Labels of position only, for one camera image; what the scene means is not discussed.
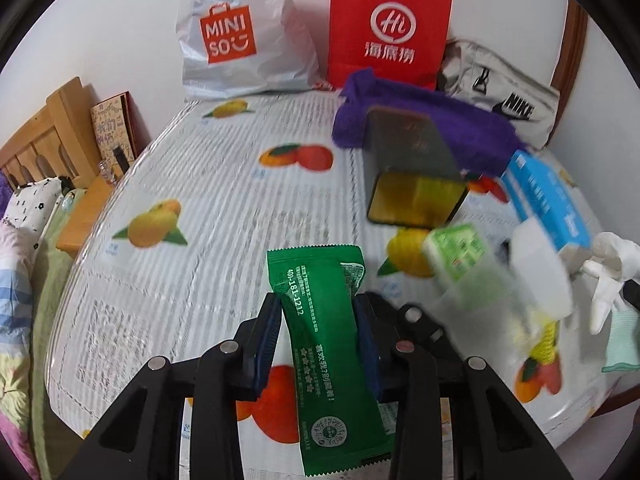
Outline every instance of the bed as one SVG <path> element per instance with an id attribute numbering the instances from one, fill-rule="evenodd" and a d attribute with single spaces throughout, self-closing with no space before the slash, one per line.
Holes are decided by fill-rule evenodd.
<path id="1" fill-rule="evenodd" d="M 91 430 L 149 358 L 197 357 L 254 316 L 270 290 L 268 249 L 356 244 L 367 265 L 363 288 L 396 304 L 428 304 L 437 297 L 434 280 L 425 279 L 414 259 L 392 254 L 402 244 L 419 250 L 420 233 L 366 221 L 362 155 L 331 142 L 341 99 L 314 91 L 246 100 L 252 113 L 223 119 L 211 113 L 217 103 L 186 105 L 126 174 L 79 253 L 46 363 L 52 409 L 77 434 Z M 292 163 L 292 145 L 310 146 L 305 157 L 315 152 L 318 158 Z M 543 156 L 561 171 L 551 154 Z M 571 186 L 569 193 L 591 232 L 598 232 L 580 190 Z M 488 221 L 478 218 L 480 202 Z M 475 217 L 490 242 L 499 244 L 518 222 L 512 209 L 491 194 L 470 193 L 457 219 Z M 133 220 L 140 223 L 141 216 L 158 210 L 177 217 L 171 224 L 175 232 L 160 230 L 154 240 L 135 234 Z M 492 231 L 496 227 L 500 232 Z M 588 316 L 593 283 L 574 285 L 581 319 Z M 278 343 L 274 365 L 290 364 L 286 338 L 279 341 L 285 342 Z M 562 328 L 566 386 L 526 404 L 555 446 L 599 407 L 617 378 L 600 373 L 606 342 L 605 333 L 590 338 L 584 324 Z M 509 356 L 491 364 L 511 385 L 522 362 Z M 188 474 L 189 410 L 187 405 L 183 476 Z M 274 443 L 252 424 L 251 418 L 239 424 L 245 475 L 302 475 L 297 446 Z M 385 477 L 384 471 L 368 474 Z"/>
<path id="2" fill-rule="evenodd" d="M 50 189 L 60 182 L 68 189 L 75 188 L 70 192 L 71 209 L 60 207 L 62 197 L 50 209 L 48 206 L 43 209 L 50 214 L 46 219 L 44 215 L 38 219 L 43 224 L 42 233 L 29 256 L 33 312 L 28 363 L 31 413 L 28 451 L 37 469 L 34 472 L 33 463 L 25 464 L 24 457 L 20 463 L 32 478 L 36 478 L 38 469 L 43 479 L 57 476 L 81 442 L 50 410 L 43 371 L 50 329 L 72 265 L 71 257 L 55 248 L 56 240 L 73 207 L 81 199 L 83 189 L 96 177 L 100 160 L 89 108 L 87 90 L 79 78 L 73 78 L 53 92 L 45 106 L 0 148 L 0 168 L 15 191 L 6 218 L 23 231 L 22 219 L 16 213 L 11 214 L 10 209 L 16 203 L 23 204 L 22 199 L 28 199 L 31 190 L 40 189 L 40 186 L 45 189 L 47 185 Z M 5 454 L 1 457 L 3 464 L 12 459 Z"/>

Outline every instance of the green wrapper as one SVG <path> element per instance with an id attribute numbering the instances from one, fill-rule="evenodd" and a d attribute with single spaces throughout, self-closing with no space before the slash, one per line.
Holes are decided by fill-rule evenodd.
<path id="1" fill-rule="evenodd" d="M 386 458 L 395 424 L 383 424 L 356 350 L 351 297 L 365 272 L 360 248 L 269 251 L 267 262 L 291 337 L 305 475 Z"/>

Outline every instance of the green snack package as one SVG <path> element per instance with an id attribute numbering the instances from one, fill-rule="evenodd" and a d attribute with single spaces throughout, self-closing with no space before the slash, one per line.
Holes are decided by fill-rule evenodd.
<path id="1" fill-rule="evenodd" d="M 344 471 L 388 455 L 395 421 L 383 425 L 356 349 L 351 297 L 365 272 L 360 248 L 269 251 L 267 263 L 291 338 L 305 475 Z"/>

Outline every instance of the pink fabric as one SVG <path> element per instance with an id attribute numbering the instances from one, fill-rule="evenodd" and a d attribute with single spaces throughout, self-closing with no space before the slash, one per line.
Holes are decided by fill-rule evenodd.
<path id="1" fill-rule="evenodd" d="M 27 434 L 16 428 L 2 412 L 0 412 L 0 433 L 28 475 L 33 480 L 40 480 L 40 473 L 35 465 Z"/>

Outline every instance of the bed frame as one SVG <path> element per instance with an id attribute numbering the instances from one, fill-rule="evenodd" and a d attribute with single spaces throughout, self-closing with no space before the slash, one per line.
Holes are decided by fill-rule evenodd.
<path id="1" fill-rule="evenodd" d="M 47 97 L 46 105 L 0 148 L 0 170 L 16 189 L 47 177 L 68 176 L 89 187 L 98 174 L 90 100 L 79 77 Z"/>

